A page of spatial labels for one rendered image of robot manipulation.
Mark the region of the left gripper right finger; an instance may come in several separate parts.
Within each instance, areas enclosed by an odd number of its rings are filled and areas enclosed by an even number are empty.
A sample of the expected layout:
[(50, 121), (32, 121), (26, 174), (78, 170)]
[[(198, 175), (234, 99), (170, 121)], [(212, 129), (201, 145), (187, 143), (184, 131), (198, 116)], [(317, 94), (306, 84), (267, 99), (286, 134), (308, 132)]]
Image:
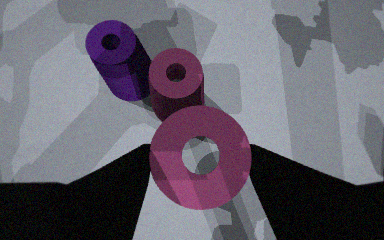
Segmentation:
[(384, 181), (355, 185), (250, 148), (250, 179), (277, 240), (384, 240)]

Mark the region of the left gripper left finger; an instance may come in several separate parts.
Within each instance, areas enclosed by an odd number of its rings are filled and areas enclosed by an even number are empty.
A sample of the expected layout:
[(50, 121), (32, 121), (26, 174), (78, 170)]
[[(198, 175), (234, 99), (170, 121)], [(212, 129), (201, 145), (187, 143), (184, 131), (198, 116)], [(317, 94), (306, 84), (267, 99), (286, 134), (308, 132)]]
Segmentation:
[(132, 240), (150, 178), (143, 144), (71, 183), (0, 183), (0, 240)]

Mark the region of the pink cup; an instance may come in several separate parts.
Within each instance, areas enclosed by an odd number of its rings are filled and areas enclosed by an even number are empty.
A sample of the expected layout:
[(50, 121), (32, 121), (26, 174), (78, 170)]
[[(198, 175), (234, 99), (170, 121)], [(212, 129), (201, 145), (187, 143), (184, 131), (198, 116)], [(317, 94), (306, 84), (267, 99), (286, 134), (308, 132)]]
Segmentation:
[(180, 64), (172, 64), (167, 68), (166, 76), (170, 81), (183, 80), (186, 76), (186, 70)]
[[(186, 70), (182, 81), (166, 76), (167, 68), (180, 64)], [(149, 88), (152, 108), (163, 122), (171, 114), (190, 106), (204, 106), (204, 74), (200, 61), (191, 52), (171, 48), (160, 52), (149, 67)]]
[[(219, 149), (216, 168), (205, 175), (190, 172), (182, 150), (192, 138), (205, 136)], [(210, 106), (190, 106), (171, 114), (156, 130), (150, 146), (152, 177), (176, 204), (195, 210), (219, 207), (243, 188), (251, 168), (251, 148), (240, 124)]]

